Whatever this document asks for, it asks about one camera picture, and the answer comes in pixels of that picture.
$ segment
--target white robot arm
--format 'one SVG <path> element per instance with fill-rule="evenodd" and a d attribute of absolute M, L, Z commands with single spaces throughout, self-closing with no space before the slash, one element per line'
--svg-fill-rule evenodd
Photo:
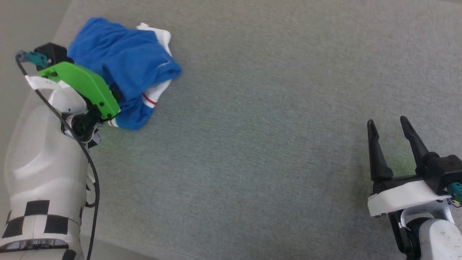
<path fill-rule="evenodd" d="M 416 174 L 393 177 L 378 143 L 372 120 L 367 123 L 373 193 L 371 216 L 388 215 L 396 244 L 407 260 L 462 258 L 462 235 L 454 224 L 450 206 L 460 207 L 462 161 L 455 155 L 439 157 L 429 152 L 406 117 L 401 117 L 405 137 L 416 162 Z M 413 215 L 429 213 L 432 217 Z"/>
<path fill-rule="evenodd" d="M 7 173 L 14 177 L 14 184 L 9 194 L 11 210 L 0 230 L 0 259 L 83 260 L 82 213 L 86 206 L 94 206 L 89 259 L 99 181 L 88 148 L 99 143 L 98 126 L 120 111 L 118 100 L 100 76 L 72 64 L 64 47 L 48 43 L 36 50 L 16 55 L 44 104 L 30 113 L 22 127 Z M 34 63 L 41 77 L 29 77 L 21 62 Z M 52 90 L 48 100 L 40 89 Z M 87 173 L 89 164 L 93 174 Z M 87 179 L 94 186 L 93 204 L 86 202 Z"/>

